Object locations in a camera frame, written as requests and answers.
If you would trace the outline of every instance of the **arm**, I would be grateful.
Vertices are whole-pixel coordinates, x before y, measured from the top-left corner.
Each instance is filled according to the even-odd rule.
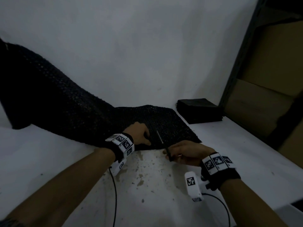
[[[145,132],[149,135],[144,124],[136,122],[124,132],[133,137],[134,144],[150,145],[144,138]],[[15,208],[7,218],[18,220],[26,227],[62,226],[115,158],[110,149],[95,150],[48,181]]]
[[[172,145],[169,150],[175,162],[191,166],[199,166],[201,159],[215,152],[208,146],[186,140]],[[220,191],[238,226],[287,226],[241,179],[225,181]]]

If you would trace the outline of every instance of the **brown cardboard box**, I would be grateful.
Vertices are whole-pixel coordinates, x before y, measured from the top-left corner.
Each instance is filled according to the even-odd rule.
[[[303,168],[303,121],[293,130],[291,135],[283,143],[279,152]]]
[[[240,79],[297,96],[303,89],[303,21],[265,27],[257,38]]]
[[[276,128],[277,119],[288,111],[292,103],[290,96],[237,80],[225,112],[247,130],[266,138]]]

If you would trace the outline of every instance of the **white table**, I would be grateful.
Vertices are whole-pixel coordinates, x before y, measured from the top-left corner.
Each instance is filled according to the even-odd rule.
[[[243,181],[273,209],[301,198],[303,170],[228,118],[190,128],[205,145],[227,153]],[[33,125],[0,127],[0,217],[93,148]],[[209,197],[194,203],[188,197],[184,173],[190,170],[199,174],[199,168],[170,163],[159,150],[132,154],[116,177],[116,226],[227,226],[219,202]],[[114,207],[106,173],[64,226],[112,226]]]

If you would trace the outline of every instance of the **black bubble wrap sheet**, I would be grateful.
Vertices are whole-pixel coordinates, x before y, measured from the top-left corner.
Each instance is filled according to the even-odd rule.
[[[34,124],[102,147],[107,137],[138,121],[150,130],[152,146],[138,145],[136,150],[162,149],[157,130],[166,146],[182,140],[201,142],[172,109],[151,105],[113,107],[25,47],[1,42],[0,49],[0,100],[14,129]]]

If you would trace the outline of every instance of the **person's right arm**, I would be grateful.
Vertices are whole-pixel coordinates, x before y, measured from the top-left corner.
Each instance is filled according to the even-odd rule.
[[[172,145],[169,151],[175,162],[192,166],[199,166],[201,159],[215,152],[208,146],[186,140]],[[241,179],[229,179],[219,189],[238,226],[287,226]]]

